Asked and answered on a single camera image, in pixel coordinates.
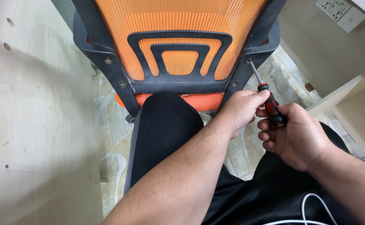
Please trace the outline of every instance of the screw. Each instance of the screw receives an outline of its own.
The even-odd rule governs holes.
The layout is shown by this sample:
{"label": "screw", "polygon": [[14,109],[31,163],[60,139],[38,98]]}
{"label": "screw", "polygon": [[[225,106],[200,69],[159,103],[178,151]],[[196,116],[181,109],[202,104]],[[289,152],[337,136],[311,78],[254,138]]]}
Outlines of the screw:
{"label": "screw", "polygon": [[109,63],[111,63],[112,61],[110,60],[110,58],[109,57],[106,57],[105,58],[105,63],[107,63],[107,64],[109,64]]}

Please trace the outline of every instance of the black plastic chair frame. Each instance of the black plastic chair frame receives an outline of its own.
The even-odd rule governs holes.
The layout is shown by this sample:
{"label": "black plastic chair frame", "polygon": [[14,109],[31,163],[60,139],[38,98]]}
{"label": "black plastic chair frame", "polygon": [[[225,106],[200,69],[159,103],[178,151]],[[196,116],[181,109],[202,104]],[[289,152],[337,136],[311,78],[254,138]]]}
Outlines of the black plastic chair frame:
{"label": "black plastic chair frame", "polygon": [[[260,13],[257,23],[250,32],[251,35],[243,47],[241,54],[237,58],[229,76],[223,80],[215,80],[213,71],[213,73],[208,73],[204,76],[207,80],[206,85],[201,83],[204,80],[198,80],[202,77],[191,76],[191,74],[174,76],[167,73],[166,75],[169,76],[169,80],[170,77],[180,77],[178,79],[185,79],[183,77],[188,78],[188,76],[191,76],[191,79],[197,77],[197,79],[195,79],[195,82],[197,83],[189,82],[188,79],[185,79],[182,80],[184,82],[181,83],[181,85],[176,85],[176,83],[166,85],[162,82],[160,82],[160,85],[157,85],[156,83],[158,83],[159,80],[146,79],[147,73],[145,73],[146,84],[145,80],[132,80],[127,75],[120,60],[113,39],[107,30],[105,20],[100,13],[95,0],[72,0],[76,7],[73,25],[74,42],[106,76],[132,117],[136,117],[139,111],[139,106],[134,93],[153,94],[156,92],[173,91],[178,94],[195,94],[224,91],[225,95],[221,105],[222,107],[234,92],[244,88],[245,84],[252,76],[253,72],[250,65],[247,63],[247,60],[251,58],[255,67],[258,68],[268,57],[270,57],[280,44],[280,24],[277,15],[286,1],[287,0],[269,0],[266,3],[263,12]],[[176,30],[167,32],[178,33],[190,31]],[[140,63],[144,69],[145,65],[141,61]]]}

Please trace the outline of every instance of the electrical outlet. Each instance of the electrical outlet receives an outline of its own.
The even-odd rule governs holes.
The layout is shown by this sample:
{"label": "electrical outlet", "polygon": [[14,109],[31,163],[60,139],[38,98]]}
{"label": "electrical outlet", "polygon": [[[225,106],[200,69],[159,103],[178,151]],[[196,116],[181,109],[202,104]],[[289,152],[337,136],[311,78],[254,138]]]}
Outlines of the electrical outlet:
{"label": "electrical outlet", "polygon": [[348,0],[335,0],[329,10],[326,11],[326,14],[337,22],[344,16],[345,13],[353,7],[354,4]]}
{"label": "electrical outlet", "polygon": [[333,3],[334,0],[319,0],[317,1],[316,6],[319,7],[323,12],[326,12],[330,9]]}

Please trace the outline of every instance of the office chair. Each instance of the office chair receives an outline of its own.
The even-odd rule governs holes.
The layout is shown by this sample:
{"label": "office chair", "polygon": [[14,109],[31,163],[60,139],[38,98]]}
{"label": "office chair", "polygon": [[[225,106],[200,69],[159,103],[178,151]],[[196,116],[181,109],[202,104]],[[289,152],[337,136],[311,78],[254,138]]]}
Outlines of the office chair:
{"label": "office chair", "polygon": [[134,121],[155,93],[219,110],[278,47],[287,0],[72,0],[74,42]]}

